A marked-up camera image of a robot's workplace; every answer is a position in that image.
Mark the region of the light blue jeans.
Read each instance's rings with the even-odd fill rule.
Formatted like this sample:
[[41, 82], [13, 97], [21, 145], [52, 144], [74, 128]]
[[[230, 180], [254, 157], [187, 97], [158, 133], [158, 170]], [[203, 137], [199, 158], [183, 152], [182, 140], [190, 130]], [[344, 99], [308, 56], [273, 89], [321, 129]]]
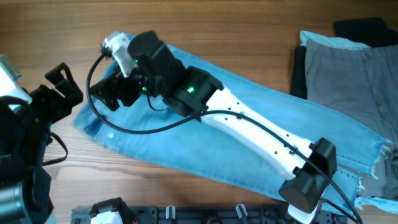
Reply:
[[[325, 191], [324, 209], [346, 208], [342, 190], [355, 206], [373, 205], [396, 213], [397, 202], [360, 196], [365, 178], [388, 140], [350, 117], [311, 101], [282, 93], [171, 47], [186, 66], [210, 72], [255, 112], [284, 130], [317, 141], [325, 138], [336, 146], [338, 170], [334, 186]], [[226, 184], [279, 198], [284, 179], [262, 157], [232, 136], [199, 121], [178, 125], [180, 116], [157, 99], [150, 109], [145, 97], [130, 107], [110, 111], [100, 101], [85, 105], [73, 124], [87, 138], [114, 152], [161, 166], [182, 170]]]

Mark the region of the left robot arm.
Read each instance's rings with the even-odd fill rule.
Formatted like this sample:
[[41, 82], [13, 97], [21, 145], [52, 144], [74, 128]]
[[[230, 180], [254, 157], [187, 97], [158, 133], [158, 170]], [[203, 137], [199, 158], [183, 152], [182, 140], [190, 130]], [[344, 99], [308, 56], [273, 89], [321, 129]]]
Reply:
[[19, 77], [1, 63], [1, 223], [47, 223], [53, 203], [44, 166], [66, 159], [44, 160], [52, 141], [66, 147], [50, 127], [71, 114], [83, 93], [65, 63], [45, 74], [53, 89], [40, 85], [28, 92], [17, 84]]

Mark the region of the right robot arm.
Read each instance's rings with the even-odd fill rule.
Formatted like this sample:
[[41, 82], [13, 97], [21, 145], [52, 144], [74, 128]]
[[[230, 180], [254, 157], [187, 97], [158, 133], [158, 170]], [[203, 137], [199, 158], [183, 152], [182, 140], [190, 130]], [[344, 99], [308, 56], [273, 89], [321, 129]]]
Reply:
[[174, 57], [154, 31], [130, 39], [113, 32], [101, 55], [118, 69], [87, 89], [111, 111], [131, 106], [141, 95], [161, 97], [174, 112], [226, 132], [267, 160], [285, 179], [279, 195], [300, 223], [315, 220], [322, 196], [336, 172], [336, 148], [296, 136], [265, 119], [233, 95], [217, 78]]

